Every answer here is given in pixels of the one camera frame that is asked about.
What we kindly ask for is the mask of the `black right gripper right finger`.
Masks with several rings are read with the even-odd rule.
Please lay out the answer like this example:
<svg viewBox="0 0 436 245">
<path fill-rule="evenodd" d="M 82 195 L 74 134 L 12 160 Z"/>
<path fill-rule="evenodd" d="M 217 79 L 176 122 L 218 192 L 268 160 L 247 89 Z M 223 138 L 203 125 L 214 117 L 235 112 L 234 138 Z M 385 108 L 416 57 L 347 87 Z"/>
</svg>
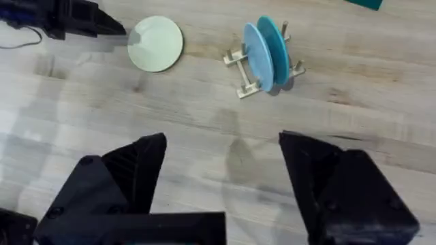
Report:
<svg viewBox="0 0 436 245">
<path fill-rule="evenodd" d="M 420 223 L 361 149 L 293 131 L 279 145 L 310 244 L 408 244 Z"/>
</svg>

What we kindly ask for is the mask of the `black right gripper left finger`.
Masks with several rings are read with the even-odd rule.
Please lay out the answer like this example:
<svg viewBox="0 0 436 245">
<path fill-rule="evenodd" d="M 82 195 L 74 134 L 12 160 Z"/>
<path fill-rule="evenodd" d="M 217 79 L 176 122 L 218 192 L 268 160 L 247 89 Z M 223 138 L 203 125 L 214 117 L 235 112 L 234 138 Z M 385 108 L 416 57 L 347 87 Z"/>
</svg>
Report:
<svg viewBox="0 0 436 245">
<path fill-rule="evenodd" d="M 165 227 L 151 204 L 164 161 L 163 133 L 79 160 L 38 225 L 39 232 L 109 232 Z"/>
</svg>

